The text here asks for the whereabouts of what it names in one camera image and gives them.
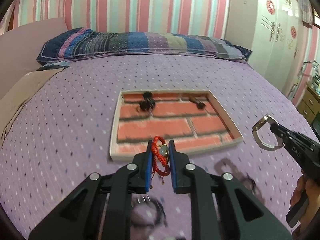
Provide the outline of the brick-pattern jewelry tray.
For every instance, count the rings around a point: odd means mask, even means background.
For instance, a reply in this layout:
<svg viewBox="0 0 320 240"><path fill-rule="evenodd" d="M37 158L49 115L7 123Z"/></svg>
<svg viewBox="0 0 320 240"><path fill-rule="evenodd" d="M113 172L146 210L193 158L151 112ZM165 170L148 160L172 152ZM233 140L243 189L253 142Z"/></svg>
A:
<svg viewBox="0 0 320 240"><path fill-rule="evenodd" d="M145 92L151 92L156 102L151 113L137 111ZM204 102L205 109L197 109L190 96ZM155 136L173 140L178 151L189 155L233 147L244 140L230 114L209 90L120 92L111 130L111 159L132 160Z"/></svg>

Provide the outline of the red knotted cord charm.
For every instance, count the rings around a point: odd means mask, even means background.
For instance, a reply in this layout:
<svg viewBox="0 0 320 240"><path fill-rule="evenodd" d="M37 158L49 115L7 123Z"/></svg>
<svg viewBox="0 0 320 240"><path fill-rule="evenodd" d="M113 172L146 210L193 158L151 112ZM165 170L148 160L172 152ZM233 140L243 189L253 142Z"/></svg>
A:
<svg viewBox="0 0 320 240"><path fill-rule="evenodd" d="M164 184L164 178L170 174L169 166L169 147L166 141L160 137L155 136L151 143L152 153L152 177L155 174L159 176L162 184Z"/></svg>

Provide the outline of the tan folded blanket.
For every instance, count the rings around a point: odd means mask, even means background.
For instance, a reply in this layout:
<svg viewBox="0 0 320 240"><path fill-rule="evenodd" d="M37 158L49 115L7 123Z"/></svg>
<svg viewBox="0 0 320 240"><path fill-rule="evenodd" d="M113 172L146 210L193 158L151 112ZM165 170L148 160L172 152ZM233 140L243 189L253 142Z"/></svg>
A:
<svg viewBox="0 0 320 240"><path fill-rule="evenodd" d="M64 67L30 72L23 76L1 99L1 147L12 124L25 104Z"/></svg>

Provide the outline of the pink headboard cushion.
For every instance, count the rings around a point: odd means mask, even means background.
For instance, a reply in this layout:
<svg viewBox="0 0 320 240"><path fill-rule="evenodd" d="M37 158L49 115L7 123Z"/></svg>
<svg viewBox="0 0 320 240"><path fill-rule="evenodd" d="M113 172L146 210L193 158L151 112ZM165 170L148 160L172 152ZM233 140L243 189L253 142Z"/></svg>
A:
<svg viewBox="0 0 320 240"><path fill-rule="evenodd" d="M66 32L63 17L29 23L1 35L1 98L25 74L40 67L36 61L43 45Z"/></svg>

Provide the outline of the white wardrobe with decals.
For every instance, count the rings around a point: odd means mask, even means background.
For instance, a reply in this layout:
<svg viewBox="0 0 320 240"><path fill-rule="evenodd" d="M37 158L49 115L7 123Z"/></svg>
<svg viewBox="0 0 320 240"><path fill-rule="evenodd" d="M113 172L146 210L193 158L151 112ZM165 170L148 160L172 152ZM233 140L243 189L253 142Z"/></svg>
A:
<svg viewBox="0 0 320 240"><path fill-rule="evenodd" d="M249 64L271 85L288 95L301 57L303 9L308 0L258 0Z"/></svg>

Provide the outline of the patchwork striped pillow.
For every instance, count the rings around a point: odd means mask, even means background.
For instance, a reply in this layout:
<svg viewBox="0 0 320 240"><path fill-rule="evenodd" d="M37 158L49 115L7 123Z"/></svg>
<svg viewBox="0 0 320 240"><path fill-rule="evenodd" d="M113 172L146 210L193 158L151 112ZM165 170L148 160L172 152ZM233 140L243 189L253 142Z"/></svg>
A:
<svg viewBox="0 0 320 240"><path fill-rule="evenodd" d="M131 54L191 54L248 61L251 50L215 37L144 32L103 33L76 28L47 41L37 57L44 66L94 57Z"/></svg>

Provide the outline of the black hair claw clip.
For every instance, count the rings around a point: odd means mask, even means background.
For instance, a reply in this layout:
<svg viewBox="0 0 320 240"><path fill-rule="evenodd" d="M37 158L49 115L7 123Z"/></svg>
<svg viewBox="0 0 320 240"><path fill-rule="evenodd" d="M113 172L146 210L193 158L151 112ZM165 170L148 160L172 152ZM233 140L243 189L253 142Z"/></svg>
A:
<svg viewBox="0 0 320 240"><path fill-rule="evenodd" d="M151 113L156 105L155 100L153 99L153 94L151 92L143 93L143 100L139 102L137 107L138 112L149 112Z"/></svg>

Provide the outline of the wooden nightstand drawers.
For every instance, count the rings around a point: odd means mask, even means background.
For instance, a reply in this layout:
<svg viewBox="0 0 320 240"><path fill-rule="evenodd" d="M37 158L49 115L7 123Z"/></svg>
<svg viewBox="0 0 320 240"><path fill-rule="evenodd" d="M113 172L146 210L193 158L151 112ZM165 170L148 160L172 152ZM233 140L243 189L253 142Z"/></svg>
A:
<svg viewBox="0 0 320 240"><path fill-rule="evenodd" d="M309 124L313 122L320 110L319 94L307 84L302 100L297 106L297 111L307 120Z"/></svg>

